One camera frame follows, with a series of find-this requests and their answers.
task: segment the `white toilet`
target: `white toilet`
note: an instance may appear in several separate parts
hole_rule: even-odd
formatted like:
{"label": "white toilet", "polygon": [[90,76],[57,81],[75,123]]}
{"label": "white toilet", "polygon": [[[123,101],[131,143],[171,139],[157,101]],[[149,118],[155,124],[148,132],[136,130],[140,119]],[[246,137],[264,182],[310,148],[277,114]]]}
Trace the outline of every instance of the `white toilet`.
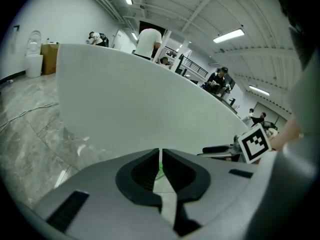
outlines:
{"label": "white toilet", "polygon": [[25,74],[28,78],[37,78],[41,76],[43,55],[40,55],[40,51],[41,34],[38,30],[35,30],[30,34],[26,47]]}

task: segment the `white ceiling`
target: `white ceiling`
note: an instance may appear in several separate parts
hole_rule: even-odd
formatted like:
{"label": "white ceiling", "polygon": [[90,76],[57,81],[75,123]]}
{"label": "white ceiling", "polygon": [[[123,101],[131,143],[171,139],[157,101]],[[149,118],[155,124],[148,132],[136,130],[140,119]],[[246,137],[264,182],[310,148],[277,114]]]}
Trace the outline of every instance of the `white ceiling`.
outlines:
{"label": "white ceiling", "polygon": [[[298,80],[301,66],[278,0],[133,0],[133,5],[125,0],[99,1],[131,31],[138,30],[141,20],[173,31],[174,39],[188,37],[192,50],[228,67],[242,90],[251,92],[249,85],[266,90],[270,96],[262,94],[261,103],[291,112],[286,94]],[[213,42],[239,28],[244,36]]]}

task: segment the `cardboard box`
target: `cardboard box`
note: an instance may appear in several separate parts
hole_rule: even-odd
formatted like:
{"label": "cardboard box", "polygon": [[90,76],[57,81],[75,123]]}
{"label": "cardboard box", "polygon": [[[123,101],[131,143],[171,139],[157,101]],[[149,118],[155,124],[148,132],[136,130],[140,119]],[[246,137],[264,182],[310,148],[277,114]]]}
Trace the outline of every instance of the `cardboard box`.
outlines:
{"label": "cardboard box", "polygon": [[57,55],[59,44],[42,44],[41,53],[43,55],[42,74],[50,75],[56,72]]}

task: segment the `railing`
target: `railing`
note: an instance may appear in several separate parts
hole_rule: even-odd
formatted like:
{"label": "railing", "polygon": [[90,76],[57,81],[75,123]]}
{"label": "railing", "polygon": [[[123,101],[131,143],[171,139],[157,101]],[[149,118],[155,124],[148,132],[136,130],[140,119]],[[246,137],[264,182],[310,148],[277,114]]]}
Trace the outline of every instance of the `railing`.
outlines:
{"label": "railing", "polygon": [[200,67],[198,64],[194,63],[192,60],[188,59],[187,57],[183,57],[182,64],[191,68],[193,71],[197,72],[200,76],[203,76],[204,78],[208,74],[207,71],[205,71],[202,67]]}
{"label": "railing", "polygon": [[166,56],[170,56],[174,59],[177,57],[178,53],[175,50],[172,50],[171,48],[169,48],[167,46],[165,46],[164,48],[166,49],[166,51],[165,51]]}
{"label": "railing", "polygon": [[[177,57],[177,52],[169,47],[165,47],[166,51],[165,51],[165,55],[172,57],[172,58],[176,58]],[[208,72],[206,70],[204,70],[202,67],[200,67],[198,64],[194,63],[192,60],[188,59],[187,57],[184,57],[182,60],[182,65],[187,66],[189,68],[192,69],[192,71],[197,72],[200,76],[202,77],[206,77]]]}

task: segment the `marble floor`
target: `marble floor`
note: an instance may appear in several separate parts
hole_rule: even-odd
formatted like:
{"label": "marble floor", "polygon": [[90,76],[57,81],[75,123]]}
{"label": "marble floor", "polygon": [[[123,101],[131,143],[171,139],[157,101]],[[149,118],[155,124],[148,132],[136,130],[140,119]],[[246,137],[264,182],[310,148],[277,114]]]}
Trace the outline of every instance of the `marble floor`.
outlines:
{"label": "marble floor", "polygon": [[[56,75],[25,75],[0,88],[0,126],[22,112],[58,102]],[[38,108],[0,127],[0,175],[12,197],[32,208],[69,177],[94,163],[115,158],[64,127],[59,105]],[[173,223],[177,196],[166,177],[154,184]]]}

